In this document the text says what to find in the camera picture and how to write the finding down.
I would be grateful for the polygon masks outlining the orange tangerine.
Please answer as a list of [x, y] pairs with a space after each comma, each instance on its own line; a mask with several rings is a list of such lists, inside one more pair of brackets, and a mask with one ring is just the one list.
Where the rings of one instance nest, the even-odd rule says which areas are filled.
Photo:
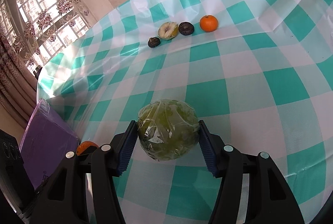
[[219, 21], [213, 15], [205, 15], [199, 21], [200, 28], [205, 32], [213, 32], [219, 26]]
[[84, 141], [81, 142], [80, 145], [77, 147], [76, 155], [80, 156], [80, 155], [90, 154], [95, 150], [97, 150], [98, 148], [99, 146], [96, 143], [92, 141]]

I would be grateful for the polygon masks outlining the purple cardboard box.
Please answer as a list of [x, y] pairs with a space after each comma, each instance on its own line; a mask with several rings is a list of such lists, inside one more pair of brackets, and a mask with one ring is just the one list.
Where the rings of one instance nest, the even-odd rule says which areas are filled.
[[29, 119], [20, 143], [24, 168], [35, 189], [52, 175], [69, 151], [76, 151], [80, 139], [60, 115], [40, 99]]

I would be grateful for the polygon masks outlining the brown patterned drape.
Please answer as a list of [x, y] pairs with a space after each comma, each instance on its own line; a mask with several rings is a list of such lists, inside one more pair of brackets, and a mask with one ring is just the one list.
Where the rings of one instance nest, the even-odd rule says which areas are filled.
[[36, 107], [37, 79], [1, 33], [1, 104], [18, 125], [26, 128]]

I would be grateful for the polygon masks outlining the floral lace curtain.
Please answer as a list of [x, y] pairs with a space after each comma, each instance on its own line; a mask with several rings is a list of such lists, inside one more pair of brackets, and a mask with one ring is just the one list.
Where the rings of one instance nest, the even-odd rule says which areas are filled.
[[17, 10], [21, 14], [18, 25], [7, 0], [1, 0], [1, 33], [31, 73], [90, 27], [86, 19], [90, 11], [81, 0], [56, 0], [49, 9], [37, 6], [36, 0], [27, 0]]

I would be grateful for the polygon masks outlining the small pear half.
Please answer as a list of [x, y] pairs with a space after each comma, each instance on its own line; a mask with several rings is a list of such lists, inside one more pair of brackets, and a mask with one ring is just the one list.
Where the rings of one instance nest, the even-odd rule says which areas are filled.
[[158, 37], [163, 40], [171, 40], [178, 35], [177, 22], [166, 22], [158, 29]]

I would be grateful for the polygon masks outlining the orange tangerine back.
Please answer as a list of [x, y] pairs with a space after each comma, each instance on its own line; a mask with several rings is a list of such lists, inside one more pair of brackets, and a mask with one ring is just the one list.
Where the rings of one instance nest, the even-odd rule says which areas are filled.
[[213, 15], [205, 15], [199, 21], [200, 28], [205, 32], [213, 32], [219, 26], [219, 21]]

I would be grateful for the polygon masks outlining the window with white grille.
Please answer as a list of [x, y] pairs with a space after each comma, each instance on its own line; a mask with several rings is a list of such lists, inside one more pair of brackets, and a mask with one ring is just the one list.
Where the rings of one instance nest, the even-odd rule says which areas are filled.
[[1, 0], [1, 30], [35, 74], [90, 27], [81, 0]]

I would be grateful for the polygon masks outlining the green fruit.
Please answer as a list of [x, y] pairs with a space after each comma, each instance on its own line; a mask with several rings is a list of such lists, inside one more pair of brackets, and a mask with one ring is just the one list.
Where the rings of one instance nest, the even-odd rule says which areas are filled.
[[160, 99], [138, 112], [138, 138], [154, 160], [168, 161], [187, 154], [199, 142], [199, 119], [189, 104]]

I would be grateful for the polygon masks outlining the teal checkered tablecloth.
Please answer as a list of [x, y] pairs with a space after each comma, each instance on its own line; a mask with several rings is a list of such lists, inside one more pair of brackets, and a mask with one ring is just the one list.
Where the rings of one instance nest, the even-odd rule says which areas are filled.
[[[150, 48], [166, 22], [195, 31]], [[182, 100], [226, 144], [267, 152], [305, 222], [332, 192], [332, 0], [128, 0], [44, 66], [37, 96], [100, 145]]]

